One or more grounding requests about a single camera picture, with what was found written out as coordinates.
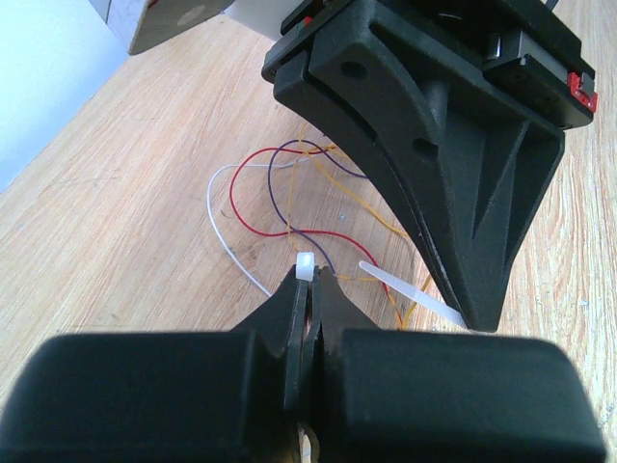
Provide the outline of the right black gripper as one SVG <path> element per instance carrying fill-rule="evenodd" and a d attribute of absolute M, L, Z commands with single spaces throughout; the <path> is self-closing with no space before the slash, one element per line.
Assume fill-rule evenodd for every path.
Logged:
<path fill-rule="evenodd" d="M 580 40 L 540 1 L 306 1 L 262 74 L 368 176 L 456 309 L 476 305 L 439 165 L 447 112 L 420 84 L 503 92 L 560 130 L 590 124 L 598 100 Z"/>

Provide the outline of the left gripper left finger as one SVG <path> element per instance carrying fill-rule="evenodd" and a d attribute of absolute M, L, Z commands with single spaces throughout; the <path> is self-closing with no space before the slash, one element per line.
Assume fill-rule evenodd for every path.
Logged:
<path fill-rule="evenodd" d="M 288 274 L 236 327 L 47 340 L 1 418 L 5 462 L 297 462 L 309 285 Z"/>

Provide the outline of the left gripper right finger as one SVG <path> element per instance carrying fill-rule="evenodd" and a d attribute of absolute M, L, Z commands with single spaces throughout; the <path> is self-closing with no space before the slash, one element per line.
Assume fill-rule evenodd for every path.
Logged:
<path fill-rule="evenodd" d="M 602 462 L 575 366 L 537 339 L 379 328 L 323 268 L 311 424 L 323 462 Z"/>

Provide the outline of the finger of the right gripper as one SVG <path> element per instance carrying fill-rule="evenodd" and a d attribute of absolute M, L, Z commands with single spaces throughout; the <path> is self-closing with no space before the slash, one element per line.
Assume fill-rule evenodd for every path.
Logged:
<path fill-rule="evenodd" d="M 564 152 L 564 134 L 503 92 L 429 80 L 409 187 L 445 302 L 493 333 L 512 266 Z"/>

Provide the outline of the white zip tie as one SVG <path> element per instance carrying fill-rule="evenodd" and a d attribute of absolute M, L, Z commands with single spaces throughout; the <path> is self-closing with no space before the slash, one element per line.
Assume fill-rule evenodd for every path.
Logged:
<path fill-rule="evenodd" d="M 315 261 L 313 252 L 298 253 L 296 258 L 295 270 L 296 279 L 311 283 L 314 280 L 314 277 L 312 277 L 314 264 Z M 361 260 L 359 262 L 359 267 L 361 270 L 368 273 L 371 277 L 376 278 L 389 288 L 394 289 L 396 292 L 402 294 L 404 297 L 418 303 L 425 309 L 447 319 L 451 323 L 461 328 L 467 329 L 467 325 L 464 319 L 456 310 L 447 306 L 445 303 L 439 301 L 438 299 L 430 296 L 420 288 L 404 282 L 403 280 L 394 277 L 388 272 L 364 260 Z"/>

